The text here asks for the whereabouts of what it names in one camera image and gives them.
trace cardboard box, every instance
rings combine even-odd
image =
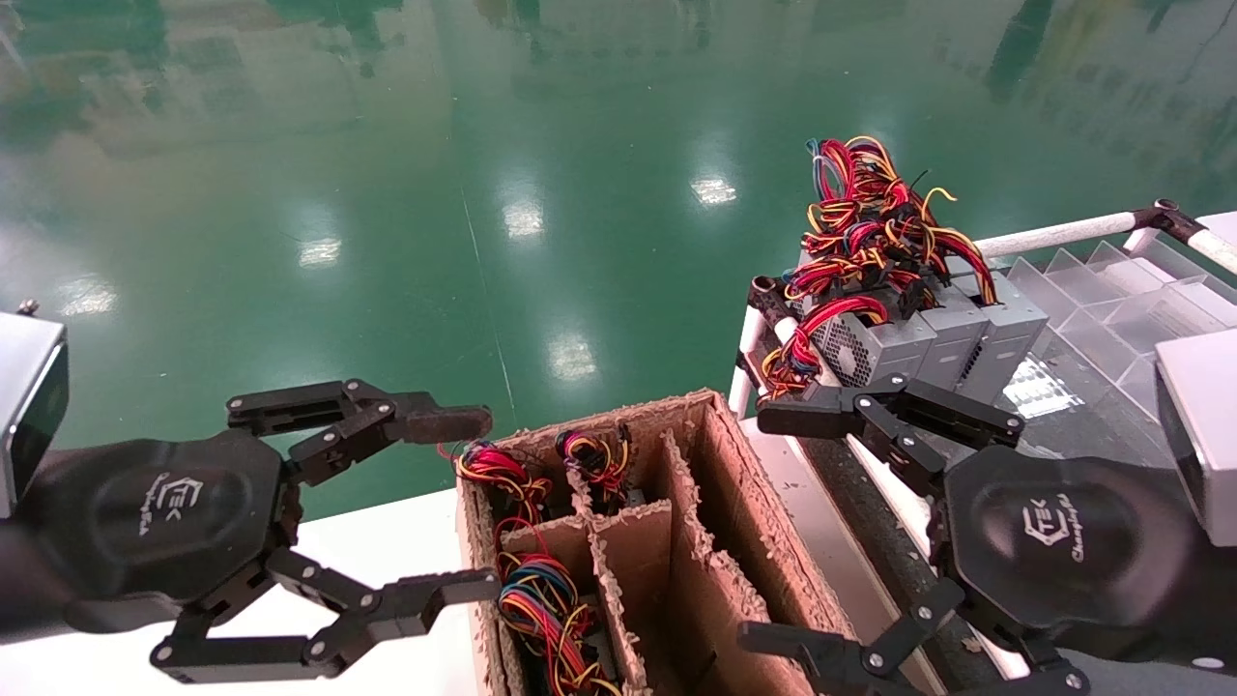
[[[632,435],[630,481],[646,503],[591,512],[578,472],[563,467],[563,430],[611,440]],[[565,517],[494,539],[491,493],[459,482],[460,540],[470,567],[495,567],[544,543],[581,593],[596,593],[623,694],[810,695],[799,666],[743,653],[743,621],[789,623],[854,637],[854,629],[794,532],[789,514],[725,399],[703,391],[513,435],[497,445],[539,459],[554,480],[549,507]],[[529,694],[515,635],[494,603],[471,608],[482,696]]]

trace black robotic arm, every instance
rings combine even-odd
[[[1086,694],[1086,676],[1058,648],[1237,676],[1237,549],[1211,544],[1176,472],[1028,457],[1013,450],[1017,417],[902,376],[861,389],[813,386],[760,407],[757,425],[855,435],[931,506],[939,581],[872,645],[742,627],[746,649],[798,659],[821,694],[915,694],[897,669],[954,613],[1030,668],[967,695]],[[976,451],[946,471],[915,428]]]
[[[489,570],[372,590],[291,550],[302,483],[400,441],[481,438],[487,409],[349,381],[235,397],[228,425],[193,443],[47,452],[0,520],[0,644],[176,619],[151,663],[182,682],[313,679],[379,642],[427,633],[445,605],[497,596]],[[322,428],[287,459],[260,440]],[[339,618],[313,637],[207,637],[276,584]]]

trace logo on robot arm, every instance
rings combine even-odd
[[[179,520],[184,517],[183,511],[198,504],[203,483],[189,477],[163,483],[171,477],[169,472],[158,475],[146,491],[137,523],[137,537],[146,537],[150,533],[156,513],[163,518],[163,522]]]
[[[1079,564],[1086,558],[1082,545],[1082,522],[1069,496],[1058,494],[1055,506],[1050,506],[1047,499],[1032,498],[1030,506],[1022,509],[1022,522],[1027,537],[1044,546],[1053,546],[1072,535],[1074,546],[1070,549],[1070,558]]]

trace green epoxy floor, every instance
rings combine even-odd
[[[987,236],[1237,208],[1235,0],[11,0],[0,304],[68,323],[58,446],[361,377],[496,434],[729,384],[803,141]],[[452,485],[396,449],[314,517]]]

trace power supply vent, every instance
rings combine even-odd
[[[975,351],[971,351],[971,357],[966,360],[966,367],[962,368],[962,375],[957,377],[957,384],[962,384],[964,382],[966,382],[966,377],[971,375],[971,368],[974,368],[975,363],[980,361],[980,354],[982,352],[983,352],[983,341],[981,340],[975,344]]]
[[[863,341],[841,319],[829,320],[811,334],[825,362],[842,387],[866,387],[872,378],[872,357]]]

